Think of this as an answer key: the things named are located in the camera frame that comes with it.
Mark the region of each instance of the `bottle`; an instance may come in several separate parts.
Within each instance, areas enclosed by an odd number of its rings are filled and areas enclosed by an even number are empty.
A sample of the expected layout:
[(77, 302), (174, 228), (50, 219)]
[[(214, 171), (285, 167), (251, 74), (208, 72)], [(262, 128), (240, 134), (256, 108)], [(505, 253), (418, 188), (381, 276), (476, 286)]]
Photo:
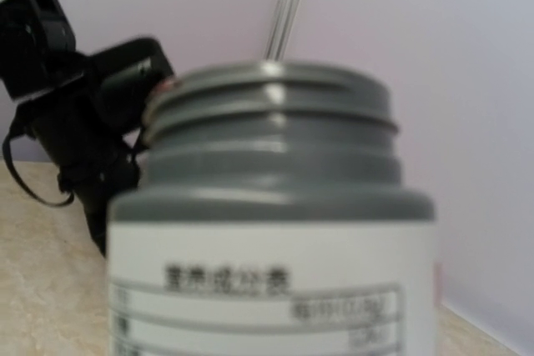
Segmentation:
[(387, 90), (322, 65), (185, 75), (109, 210), (110, 354), (436, 354), (434, 209)]

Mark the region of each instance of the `black device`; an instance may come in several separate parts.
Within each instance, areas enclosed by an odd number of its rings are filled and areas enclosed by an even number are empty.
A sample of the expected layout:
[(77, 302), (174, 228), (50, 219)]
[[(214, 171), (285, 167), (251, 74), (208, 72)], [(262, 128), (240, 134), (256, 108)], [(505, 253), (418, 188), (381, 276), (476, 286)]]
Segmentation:
[[(0, 3), (0, 78), (17, 111), (3, 142), (3, 157), (15, 181), (32, 198), (51, 207), (83, 204), (91, 238), (105, 255), (106, 209), (117, 193), (135, 188), (144, 150), (123, 135), (141, 128), (147, 96), (173, 76), (153, 38), (85, 55), (58, 0)], [(58, 186), (67, 197), (50, 203), (18, 175), (10, 143), (37, 139), (58, 166)]]

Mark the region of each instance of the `beige tabletop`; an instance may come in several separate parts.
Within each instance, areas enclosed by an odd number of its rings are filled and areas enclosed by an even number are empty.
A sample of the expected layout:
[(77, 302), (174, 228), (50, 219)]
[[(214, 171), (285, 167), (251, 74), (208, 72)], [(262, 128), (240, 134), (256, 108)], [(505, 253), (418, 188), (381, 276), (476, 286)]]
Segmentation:
[[(19, 163), (38, 193), (60, 199), (55, 167)], [(45, 208), (0, 167), (0, 355), (105, 355), (105, 262), (79, 203)], [(507, 350), (452, 312), (440, 314), (443, 356), (505, 356)]]

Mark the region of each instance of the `bottle mouth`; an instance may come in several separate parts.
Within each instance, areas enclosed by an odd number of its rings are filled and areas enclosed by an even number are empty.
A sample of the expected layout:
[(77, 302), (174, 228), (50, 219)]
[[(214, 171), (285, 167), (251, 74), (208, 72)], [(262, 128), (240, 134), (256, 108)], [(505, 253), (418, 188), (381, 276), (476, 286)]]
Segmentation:
[(263, 61), (206, 68), (177, 82), (148, 104), (145, 142), (169, 129), (273, 113), (360, 120), (397, 131), (385, 86), (348, 69)]

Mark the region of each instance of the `nutrition facts table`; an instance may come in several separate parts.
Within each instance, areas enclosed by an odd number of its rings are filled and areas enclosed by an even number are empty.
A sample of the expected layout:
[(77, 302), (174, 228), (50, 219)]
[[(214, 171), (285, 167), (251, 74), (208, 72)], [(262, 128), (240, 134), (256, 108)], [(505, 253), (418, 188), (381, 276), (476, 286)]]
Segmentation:
[[(283, 284), (279, 275), (276, 283)], [(403, 297), (387, 284), (195, 292), (110, 279), (115, 356), (403, 355)]]

